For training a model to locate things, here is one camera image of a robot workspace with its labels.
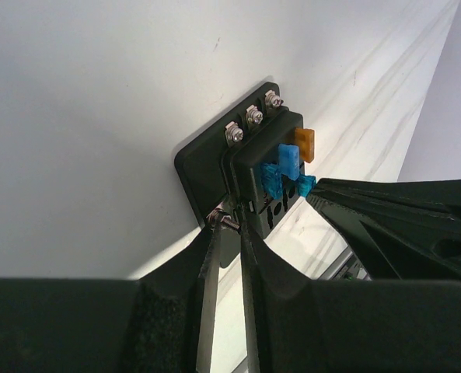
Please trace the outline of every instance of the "metal terminal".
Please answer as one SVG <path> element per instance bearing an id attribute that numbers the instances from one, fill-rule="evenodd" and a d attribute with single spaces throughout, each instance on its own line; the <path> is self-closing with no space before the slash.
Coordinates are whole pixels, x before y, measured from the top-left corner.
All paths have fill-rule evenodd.
<path id="1" fill-rule="evenodd" d="M 222 227 L 240 232 L 240 225 L 237 221 L 233 221 L 229 214 L 223 210 L 216 208 L 208 215 L 208 223 L 213 227 L 216 223 L 220 223 Z"/>
<path id="2" fill-rule="evenodd" d="M 251 127 L 257 126 L 263 121 L 263 113 L 255 105 L 251 105 L 246 110 L 246 120 Z"/>
<path id="3" fill-rule="evenodd" d="M 225 137 L 227 139 L 227 144 L 233 146 L 243 140 L 244 131 L 236 122 L 230 122 L 225 126 Z"/>
<path id="4" fill-rule="evenodd" d="M 277 109 L 284 103 L 284 100 L 275 91 L 270 90 L 264 94 L 264 102 L 268 108 Z"/>

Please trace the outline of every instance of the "blue plastic piece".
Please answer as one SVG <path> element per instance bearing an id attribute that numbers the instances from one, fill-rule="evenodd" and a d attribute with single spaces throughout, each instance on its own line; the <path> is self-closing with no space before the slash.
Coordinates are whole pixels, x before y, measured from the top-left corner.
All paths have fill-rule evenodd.
<path id="1" fill-rule="evenodd" d="M 299 146 L 280 144 L 278 146 L 278 165 L 282 175 L 296 181 L 299 177 Z"/>
<path id="2" fill-rule="evenodd" d="M 308 193 L 316 186 L 316 177 L 299 175 L 298 177 L 298 194 L 301 197 L 306 197 Z"/>
<path id="3" fill-rule="evenodd" d="M 261 184 L 265 192 L 271 195 L 274 200 L 282 198 L 284 187 L 282 186 L 282 175 L 278 165 L 270 163 L 262 163 L 261 169 Z"/>

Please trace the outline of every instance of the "blue tab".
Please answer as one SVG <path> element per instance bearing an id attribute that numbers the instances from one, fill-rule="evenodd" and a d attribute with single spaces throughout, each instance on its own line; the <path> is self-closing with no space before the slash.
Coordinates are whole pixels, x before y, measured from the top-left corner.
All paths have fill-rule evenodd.
<path id="1" fill-rule="evenodd" d="M 308 193 L 316 186 L 316 177 L 299 175 L 298 181 L 298 194 L 301 197 L 306 197 Z"/>
<path id="2" fill-rule="evenodd" d="M 280 144 L 278 146 L 278 165 L 282 175 L 296 181 L 299 177 L 299 146 Z"/>

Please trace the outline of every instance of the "gray wall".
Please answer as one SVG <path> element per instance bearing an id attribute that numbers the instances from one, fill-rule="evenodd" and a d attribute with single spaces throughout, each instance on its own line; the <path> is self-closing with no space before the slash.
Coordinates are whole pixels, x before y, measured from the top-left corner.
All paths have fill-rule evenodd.
<path id="1" fill-rule="evenodd" d="M 461 2 L 399 178 L 446 179 L 461 179 Z"/>

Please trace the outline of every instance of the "orange block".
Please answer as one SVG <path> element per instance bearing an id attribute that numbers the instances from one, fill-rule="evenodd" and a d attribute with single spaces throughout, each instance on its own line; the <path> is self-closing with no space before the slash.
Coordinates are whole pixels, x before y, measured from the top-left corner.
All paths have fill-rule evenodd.
<path id="1" fill-rule="evenodd" d="M 299 146 L 299 157 L 310 163 L 315 158 L 315 131 L 307 128 L 296 128 L 294 142 Z"/>

